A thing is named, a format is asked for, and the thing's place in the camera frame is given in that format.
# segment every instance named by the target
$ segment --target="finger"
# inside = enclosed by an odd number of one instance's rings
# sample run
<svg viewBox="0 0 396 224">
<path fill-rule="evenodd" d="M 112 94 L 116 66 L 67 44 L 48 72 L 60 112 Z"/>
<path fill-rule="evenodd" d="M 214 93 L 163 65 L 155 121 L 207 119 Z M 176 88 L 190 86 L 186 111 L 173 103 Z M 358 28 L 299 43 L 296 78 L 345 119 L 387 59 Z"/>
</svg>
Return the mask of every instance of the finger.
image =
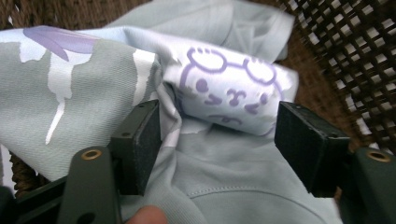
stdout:
<svg viewBox="0 0 396 224">
<path fill-rule="evenodd" d="M 148 205 L 140 208 L 126 224 L 167 224 L 166 215 L 160 208 Z"/>
</svg>

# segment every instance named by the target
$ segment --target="woven wicker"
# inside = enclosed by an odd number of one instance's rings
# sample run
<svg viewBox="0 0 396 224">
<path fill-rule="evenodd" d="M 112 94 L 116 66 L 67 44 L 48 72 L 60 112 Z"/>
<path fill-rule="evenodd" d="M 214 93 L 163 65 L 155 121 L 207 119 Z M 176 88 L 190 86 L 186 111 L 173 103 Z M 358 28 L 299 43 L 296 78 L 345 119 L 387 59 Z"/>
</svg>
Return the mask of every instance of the woven wicker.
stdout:
<svg viewBox="0 0 396 224">
<path fill-rule="evenodd" d="M 0 30 L 40 24 L 69 30 L 98 28 L 147 0 L 3 0 Z M 297 103 L 351 138 L 350 149 L 377 143 L 396 153 L 396 48 L 391 0 L 255 0 L 296 17 L 289 56 L 298 71 Z M 365 123 L 367 130 L 361 128 Z M 43 184 L 15 156 L 17 196 Z"/>
</svg>

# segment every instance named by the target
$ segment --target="cartoon face print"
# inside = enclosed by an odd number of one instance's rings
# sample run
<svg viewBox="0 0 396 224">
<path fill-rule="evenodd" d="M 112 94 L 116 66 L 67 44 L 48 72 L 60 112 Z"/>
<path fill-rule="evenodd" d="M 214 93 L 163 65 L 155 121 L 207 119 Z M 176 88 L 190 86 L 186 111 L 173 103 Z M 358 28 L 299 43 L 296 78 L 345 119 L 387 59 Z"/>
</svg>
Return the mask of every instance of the cartoon face print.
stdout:
<svg viewBox="0 0 396 224">
<path fill-rule="evenodd" d="M 273 130 L 284 100 L 276 68 L 216 49 L 190 49 L 179 88 L 181 112 L 247 133 Z"/>
</svg>

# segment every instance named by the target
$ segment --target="brass grommet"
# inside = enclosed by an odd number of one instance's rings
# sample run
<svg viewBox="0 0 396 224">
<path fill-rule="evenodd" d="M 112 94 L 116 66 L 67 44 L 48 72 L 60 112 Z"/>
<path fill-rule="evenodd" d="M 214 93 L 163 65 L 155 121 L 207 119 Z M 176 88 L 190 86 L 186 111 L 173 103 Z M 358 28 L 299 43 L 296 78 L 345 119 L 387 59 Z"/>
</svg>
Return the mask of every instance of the brass grommet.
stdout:
<svg viewBox="0 0 396 224">
<path fill-rule="evenodd" d="M 367 156 L 376 161 L 390 162 L 390 157 L 380 151 L 368 151 Z"/>
<path fill-rule="evenodd" d="M 102 155 L 102 151 L 99 149 L 91 149 L 88 150 L 84 153 L 82 153 L 81 158 L 84 161 L 91 161 L 91 160 L 95 160 L 96 158 L 100 157 Z"/>
</svg>

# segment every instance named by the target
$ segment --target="brown wicker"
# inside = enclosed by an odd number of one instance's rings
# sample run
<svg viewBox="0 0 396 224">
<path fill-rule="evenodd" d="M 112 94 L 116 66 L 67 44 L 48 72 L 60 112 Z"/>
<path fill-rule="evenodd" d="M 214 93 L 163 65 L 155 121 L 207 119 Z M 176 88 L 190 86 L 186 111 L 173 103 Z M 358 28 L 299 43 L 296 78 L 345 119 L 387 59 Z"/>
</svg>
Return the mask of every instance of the brown wicker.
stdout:
<svg viewBox="0 0 396 224">
<path fill-rule="evenodd" d="M 39 24 L 70 30 L 102 27 L 145 2 L 5 0 L 0 1 L 0 30 Z M 396 4 L 391 0 L 254 2 L 280 7 L 296 17 L 288 59 L 280 63 L 300 74 L 297 102 L 347 133 L 351 149 L 377 143 L 396 153 L 396 25 L 392 16 Z M 362 132 L 357 120 L 364 121 L 369 130 Z M 32 189 L 21 184 L 24 175 L 19 173 L 14 171 L 19 176 L 15 188 Z"/>
</svg>

